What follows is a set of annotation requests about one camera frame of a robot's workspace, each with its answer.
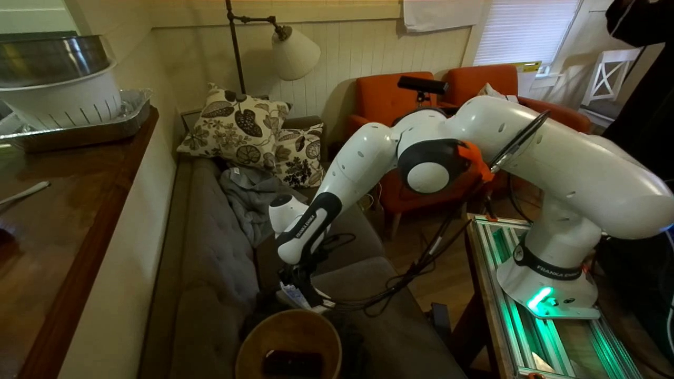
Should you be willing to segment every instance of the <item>wooden shelf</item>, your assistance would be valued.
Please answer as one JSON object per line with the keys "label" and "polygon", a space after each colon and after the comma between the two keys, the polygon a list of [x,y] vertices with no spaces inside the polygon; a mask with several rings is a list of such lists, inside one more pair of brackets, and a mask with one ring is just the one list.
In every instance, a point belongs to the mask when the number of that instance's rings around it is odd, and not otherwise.
{"label": "wooden shelf", "polygon": [[28,153],[0,181],[0,195],[50,182],[0,208],[0,376],[57,376],[155,119],[150,108],[131,139]]}

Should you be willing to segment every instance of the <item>white chair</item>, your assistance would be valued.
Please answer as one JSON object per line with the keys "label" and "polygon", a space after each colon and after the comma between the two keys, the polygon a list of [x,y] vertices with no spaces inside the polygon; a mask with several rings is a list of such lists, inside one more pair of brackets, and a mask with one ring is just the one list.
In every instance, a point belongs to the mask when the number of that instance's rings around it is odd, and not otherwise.
{"label": "white chair", "polygon": [[618,113],[617,94],[639,49],[603,51],[596,58],[579,111],[607,129]]}

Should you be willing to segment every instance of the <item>gray couch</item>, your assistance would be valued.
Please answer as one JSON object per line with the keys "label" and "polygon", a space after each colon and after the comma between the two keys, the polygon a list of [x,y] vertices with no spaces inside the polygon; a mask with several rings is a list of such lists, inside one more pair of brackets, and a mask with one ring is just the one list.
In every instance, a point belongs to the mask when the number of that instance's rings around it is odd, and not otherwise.
{"label": "gray couch", "polygon": [[[381,291],[394,268],[366,217],[351,208],[330,233],[354,240],[319,265],[313,283],[336,298]],[[272,291],[274,268],[274,245],[252,249],[241,233],[219,187],[219,167],[178,160],[138,376],[233,376],[241,328]],[[374,318],[341,312],[338,321],[361,336],[359,376],[464,376],[408,291]]]}

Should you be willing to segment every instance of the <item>green light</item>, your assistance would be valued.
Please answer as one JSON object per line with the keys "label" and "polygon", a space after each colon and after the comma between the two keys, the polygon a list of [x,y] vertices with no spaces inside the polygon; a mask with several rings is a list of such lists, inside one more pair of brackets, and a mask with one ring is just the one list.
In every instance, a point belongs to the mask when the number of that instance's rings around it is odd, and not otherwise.
{"label": "green light", "polygon": [[539,289],[539,291],[531,296],[531,301],[526,301],[526,308],[535,312],[535,310],[539,308],[539,303],[540,303],[549,293],[552,293],[552,287]]}

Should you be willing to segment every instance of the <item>bowl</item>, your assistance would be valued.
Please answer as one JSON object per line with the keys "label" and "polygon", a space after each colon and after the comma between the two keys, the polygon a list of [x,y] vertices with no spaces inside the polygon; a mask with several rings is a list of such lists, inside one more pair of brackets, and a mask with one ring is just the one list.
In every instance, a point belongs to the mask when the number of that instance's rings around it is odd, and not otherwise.
{"label": "bowl", "polygon": [[285,310],[260,320],[235,354],[238,379],[266,379],[263,365],[269,351],[313,354],[322,360],[319,379],[336,379],[341,341],[334,327],[308,310]]}
{"label": "bowl", "polygon": [[0,89],[40,86],[92,76],[110,67],[101,35],[0,35]]}

